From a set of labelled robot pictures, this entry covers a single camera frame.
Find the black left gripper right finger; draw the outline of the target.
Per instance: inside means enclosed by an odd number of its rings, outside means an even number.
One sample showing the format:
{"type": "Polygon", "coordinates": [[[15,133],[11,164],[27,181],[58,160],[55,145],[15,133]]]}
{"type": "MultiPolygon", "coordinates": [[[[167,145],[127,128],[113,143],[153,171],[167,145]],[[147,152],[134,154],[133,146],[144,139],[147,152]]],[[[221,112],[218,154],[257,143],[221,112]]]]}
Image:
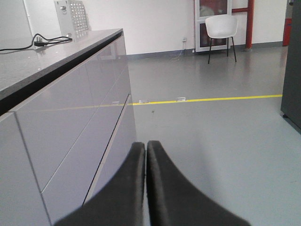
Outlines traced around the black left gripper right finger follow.
{"type": "Polygon", "coordinates": [[[175,166],[159,141],[147,143],[146,184],[153,226],[248,226],[198,190],[175,166]]]}

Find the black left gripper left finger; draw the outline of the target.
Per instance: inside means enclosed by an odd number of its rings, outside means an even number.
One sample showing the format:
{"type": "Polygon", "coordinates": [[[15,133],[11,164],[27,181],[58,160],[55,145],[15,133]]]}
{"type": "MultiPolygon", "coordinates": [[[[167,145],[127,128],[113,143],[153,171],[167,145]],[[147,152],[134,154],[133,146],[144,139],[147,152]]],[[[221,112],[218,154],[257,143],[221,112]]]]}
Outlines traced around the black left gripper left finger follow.
{"type": "Polygon", "coordinates": [[[101,191],[56,225],[143,225],[144,174],[145,146],[134,142],[118,171],[101,191]]]}

